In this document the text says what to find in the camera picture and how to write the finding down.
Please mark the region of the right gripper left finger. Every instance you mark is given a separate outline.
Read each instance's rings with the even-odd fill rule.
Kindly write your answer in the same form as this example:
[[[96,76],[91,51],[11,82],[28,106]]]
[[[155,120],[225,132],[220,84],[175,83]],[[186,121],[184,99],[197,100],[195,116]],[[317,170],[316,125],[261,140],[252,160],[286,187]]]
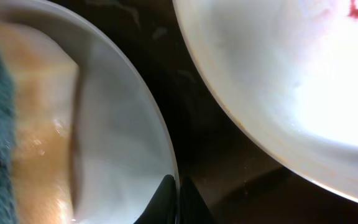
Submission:
[[[176,224],[176,215],[176,183],[172,175],[166,175],[134,224]]]

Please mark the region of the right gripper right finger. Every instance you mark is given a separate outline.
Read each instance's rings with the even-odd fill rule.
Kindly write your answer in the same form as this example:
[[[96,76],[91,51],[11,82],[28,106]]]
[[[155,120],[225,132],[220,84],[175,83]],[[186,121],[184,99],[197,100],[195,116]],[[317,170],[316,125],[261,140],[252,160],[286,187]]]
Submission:
[[[180,224],[216,224],[208,206],[189,177],[180,189]]]

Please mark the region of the pale blue plate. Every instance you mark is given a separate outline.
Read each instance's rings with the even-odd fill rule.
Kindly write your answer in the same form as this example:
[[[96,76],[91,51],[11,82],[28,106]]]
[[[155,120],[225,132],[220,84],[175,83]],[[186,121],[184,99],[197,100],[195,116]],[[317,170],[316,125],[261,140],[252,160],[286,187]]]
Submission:
[[[178,178],[167,127],[147,85],[103,32],[48,1],[0,1],[0,21],[51,37],[79,66],[75,223],[134,223],[162,180]]]

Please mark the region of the pink plate with red stain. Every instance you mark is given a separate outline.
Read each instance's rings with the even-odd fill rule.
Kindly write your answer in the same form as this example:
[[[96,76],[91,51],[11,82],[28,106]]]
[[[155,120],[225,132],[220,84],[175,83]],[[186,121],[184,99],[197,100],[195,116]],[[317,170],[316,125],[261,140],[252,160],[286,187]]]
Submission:
[[[279,163],[358,203],[358,0],[176,0],[210,92]]]

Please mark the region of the green yellow sponge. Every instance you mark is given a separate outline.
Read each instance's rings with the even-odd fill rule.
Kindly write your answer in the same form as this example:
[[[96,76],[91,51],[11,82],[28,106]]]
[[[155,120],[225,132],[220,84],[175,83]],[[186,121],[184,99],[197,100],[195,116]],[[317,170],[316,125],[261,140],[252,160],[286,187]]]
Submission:
[[[0,223],[70,223],[79,67],[49,36],[0,22]]]

